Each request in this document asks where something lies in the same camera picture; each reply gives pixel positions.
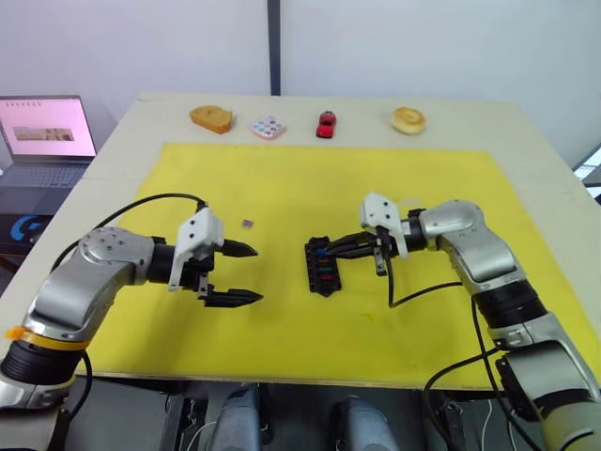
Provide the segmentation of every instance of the laptop screen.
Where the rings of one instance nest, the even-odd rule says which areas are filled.
[[[15,161],[88,161],[96,155],[77,96],[0,98],[0,125]]]

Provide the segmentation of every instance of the white wall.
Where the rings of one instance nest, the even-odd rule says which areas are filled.
[[[285,0],[282,16],[285,94],[513,100],[570,165],[601,142],[599,0]]]
[[[0,95],[80,94],[100,148],[144,90],[269,94],[264,0],[0,1]]]

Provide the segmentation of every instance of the yellow mat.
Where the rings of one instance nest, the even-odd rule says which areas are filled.
[[[137,196],[197,194],[223,220],[225,237],[259,257],[218,255],[216,289],[249,288],[265,298],[239,309],[205,308],[190,291],[124,288],[90,347],[99,373],[262,381],[422,386],[434,372],[478,352],[470,298],[447,288],[394,310],[372,258],[340,261],[342,291],[310,293],[303,245],[313,236],[360,231],[371,191],[403,214],[451,198],[476,202],[521,261],[593,371],[599,345],[577,299],[501,170],[485,152],[167,144]],[[193,214],[186,200],[160,200],[121,225],[173,243]],[[252,228],[241,226],[244,219]],[[393,261],[396,296],[457,280],[447,256],[422,251]],[[440,386],[487,387],[481,365]]]

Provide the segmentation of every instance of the white table surface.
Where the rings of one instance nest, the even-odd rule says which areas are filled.
[[[232,109],[233,129],[219,135],[192,124],[190,110],[203,104]],[[405,136],[391,127],[392,111],[403,105],[424,113],[425,133]],[[318,116],[325,110],[333,110],[338,118],[332,140],[315,136]],[[535,221],[601,337],[601,209],[516,104],[190,93],[138,96],[0,299],[0,330],[21,322],[55,257],[69,243],[134,199],[163,143],[264,145],[266,141],[252,134],[249,125],[266,114],[287,125],[273,142],[277,145],[487,150]],[[0,355],[8,344],[0,340]]]

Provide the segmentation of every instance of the robotic arm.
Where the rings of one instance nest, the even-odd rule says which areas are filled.
[[[490,337],[507,351],[496,364],[516,411],[541,422],[550,450],[601,449],[601,395],[593,372],[478,206],[454,200],[401,219],[390,199],[371,193],[362,203],[361,226],[365,232],[333,241],[329,254],[373,255],[378,275],[385,275],[387,258],[426,248],[446,252]]]
[[[208,283],[215,252],[257,255],[244,243],[225,240],[221,221],[208,207],[179,228],[176,246],[117,227],[85,235],[72,257],[42,284],[23,324],[8,333],[13,341],[0,363],[0,410],[10,410],[0,416],[0,449],[22,448],[23,438],[36,435],[32,428],[46,427],[47,437],[53,435],[75,367],[122,287],[146,281],[168,284],[170,291],[183,287],[196,291],[207,307],[238,307],[261,299],[246,289],[215,291]],[[29,433],[20,430],[27,424]],[[46,449],[46,444],[35,449]]]

